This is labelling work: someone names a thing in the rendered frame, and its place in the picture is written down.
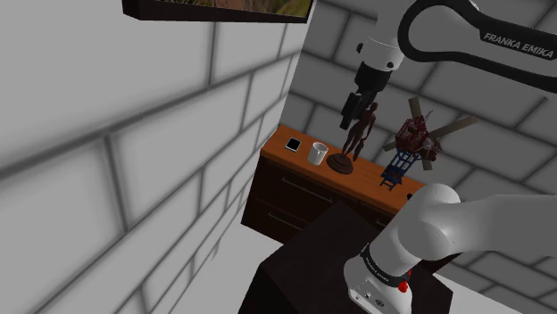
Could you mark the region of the brown chest of drawers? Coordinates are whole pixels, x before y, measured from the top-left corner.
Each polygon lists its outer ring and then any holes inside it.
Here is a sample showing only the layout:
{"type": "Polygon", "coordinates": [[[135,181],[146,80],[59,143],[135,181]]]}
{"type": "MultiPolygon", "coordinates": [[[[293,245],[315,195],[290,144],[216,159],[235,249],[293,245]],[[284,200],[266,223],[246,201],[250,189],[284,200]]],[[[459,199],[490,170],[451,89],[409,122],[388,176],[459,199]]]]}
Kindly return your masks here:
{"type": "Polygon", "coordinates": [[[317,139],[280,126],[262,146],[241,223],[280,243],[287,242],[336,202],[343,202],[375,227],[384,228],[424,185],[411,178],[392,191],[381,186],[384,168],[359,159],[349,175],[323,161],[307,161],[317,139]],[[285,145],[290,137],[302,143],[297,152],[285,145]]]}

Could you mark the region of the red and blue windmill model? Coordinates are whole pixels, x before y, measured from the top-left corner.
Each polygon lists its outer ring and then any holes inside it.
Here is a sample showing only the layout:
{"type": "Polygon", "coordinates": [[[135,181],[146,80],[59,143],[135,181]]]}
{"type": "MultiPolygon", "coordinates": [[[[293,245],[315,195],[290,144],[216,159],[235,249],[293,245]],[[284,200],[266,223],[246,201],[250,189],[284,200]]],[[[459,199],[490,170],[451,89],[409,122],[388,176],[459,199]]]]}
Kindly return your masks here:
{"type": "Polygon", "coordinates": [[[389,191],[403,183],[403,177],[416,161],[421,162],[424,171],[433,169],[433,162],[443,151],[440,143],[442,137],[478,122],[477,117],[469,116],[429,131],[427,121],[431,112],[422,114],[417,96],[410,98],[408,103],[411,117],[396,133],[395,140],[383,146],[385,152],[395,150],[395,156],[380,175],[380,185],[387,186],[389,191]]]}

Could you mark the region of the white mug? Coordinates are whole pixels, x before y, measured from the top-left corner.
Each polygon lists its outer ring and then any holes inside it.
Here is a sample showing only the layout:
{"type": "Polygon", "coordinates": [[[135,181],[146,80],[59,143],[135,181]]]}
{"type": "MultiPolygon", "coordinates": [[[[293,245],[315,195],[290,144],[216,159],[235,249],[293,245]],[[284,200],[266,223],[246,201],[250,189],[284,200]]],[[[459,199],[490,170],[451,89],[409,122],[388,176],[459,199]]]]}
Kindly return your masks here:
{"type": "Polygon", "coordinates": [[[307,161],[315,166],[319,166],[328,153],[328,147],[321,142],[314,142],[311,146],[307,161]]]}

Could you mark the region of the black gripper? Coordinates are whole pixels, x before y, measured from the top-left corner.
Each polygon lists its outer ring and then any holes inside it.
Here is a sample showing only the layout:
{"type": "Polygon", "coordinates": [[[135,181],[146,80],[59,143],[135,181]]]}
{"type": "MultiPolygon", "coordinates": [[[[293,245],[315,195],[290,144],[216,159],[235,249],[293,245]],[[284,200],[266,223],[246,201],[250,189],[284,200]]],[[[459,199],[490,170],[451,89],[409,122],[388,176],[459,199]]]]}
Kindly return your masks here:
{"type": "Polygon", "coordinates": [[[354,83],[358,87],[356,93],[350,93],[341,111],[342,120],[339,127],[347,130],[353,120],[358,119],[374,100],[377,94],[384,90],[392,75],[391,71],[376,70],[361,62],[354,83]]]}

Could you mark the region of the dark robot stand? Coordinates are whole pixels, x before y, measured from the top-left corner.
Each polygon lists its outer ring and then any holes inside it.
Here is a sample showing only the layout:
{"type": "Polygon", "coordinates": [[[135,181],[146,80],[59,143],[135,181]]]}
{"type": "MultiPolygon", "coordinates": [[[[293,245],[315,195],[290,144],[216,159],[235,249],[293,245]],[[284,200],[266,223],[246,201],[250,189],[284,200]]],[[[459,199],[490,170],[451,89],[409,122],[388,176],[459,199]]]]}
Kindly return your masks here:
{"type": "Polygon", "coordinates": [[[345,263],[392,219],[370,205],[337,202],[311,223],[255,199],[243,225],[281,242],[260,263],[237,314],[367,314],[351,301],[345,263]]]}

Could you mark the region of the dark framed wall picture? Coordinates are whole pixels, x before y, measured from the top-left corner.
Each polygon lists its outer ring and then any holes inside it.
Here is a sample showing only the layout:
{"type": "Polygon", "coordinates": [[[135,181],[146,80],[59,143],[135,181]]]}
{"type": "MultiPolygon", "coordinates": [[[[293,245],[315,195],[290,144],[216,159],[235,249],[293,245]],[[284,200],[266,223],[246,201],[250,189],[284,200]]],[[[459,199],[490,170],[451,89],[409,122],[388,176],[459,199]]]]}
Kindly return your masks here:
{"type": "Polygon", "coordinates": [[[125,15],[139,21],[307,23],[311,11],[308,8],[304,15],[294,16],[164,0],[121,0],[121,5],[125,15]]]}

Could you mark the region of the brown human figure statue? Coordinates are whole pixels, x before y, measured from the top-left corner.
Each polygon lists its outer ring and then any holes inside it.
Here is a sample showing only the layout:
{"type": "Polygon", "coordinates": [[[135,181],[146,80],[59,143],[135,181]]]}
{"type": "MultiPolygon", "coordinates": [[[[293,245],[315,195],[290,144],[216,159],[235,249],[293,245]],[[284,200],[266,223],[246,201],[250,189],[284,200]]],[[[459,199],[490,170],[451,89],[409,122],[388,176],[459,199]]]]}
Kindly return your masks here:
{"type": "Polygon", "coordinates": [[[376,121],[375,110],[378,103],[370,104],[351,126],[341,153],[331,154],[327,158],[329,167],[337,173],[349,175],[353,172],[353,162],[357,161],[364,142],[370,135],[376,121]]]}

